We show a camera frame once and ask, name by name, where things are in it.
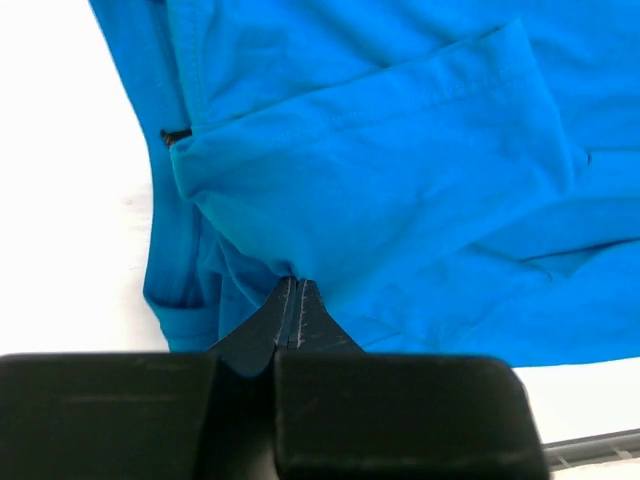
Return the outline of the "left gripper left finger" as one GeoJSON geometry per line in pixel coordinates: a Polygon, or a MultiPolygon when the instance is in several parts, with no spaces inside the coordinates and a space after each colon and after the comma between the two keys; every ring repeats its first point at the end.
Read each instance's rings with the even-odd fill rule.
{"type": "Polygon", "coordinates": [[[204,353],[1,359],[5,479],[274,479],[272,359],[295,280],[204,353]]]}

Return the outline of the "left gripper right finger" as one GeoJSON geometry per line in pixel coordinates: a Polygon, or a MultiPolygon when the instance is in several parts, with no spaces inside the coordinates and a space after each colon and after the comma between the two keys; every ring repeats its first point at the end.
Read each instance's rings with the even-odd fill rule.
{"type": "Polygon", "coordinates": [[[546,479],[525,390],[486,356],[366,354],[297,285],[274,373],[283,479],[546,479]]]}

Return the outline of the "blue t shirt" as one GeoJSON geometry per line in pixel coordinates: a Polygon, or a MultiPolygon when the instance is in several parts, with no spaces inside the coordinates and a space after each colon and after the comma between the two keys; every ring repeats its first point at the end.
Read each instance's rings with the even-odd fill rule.
{"type": "Polygon", "coordinates": [[[283,277],[370,352],[639,353],[635,1],[95,1],[202,351],[283,277]]]}

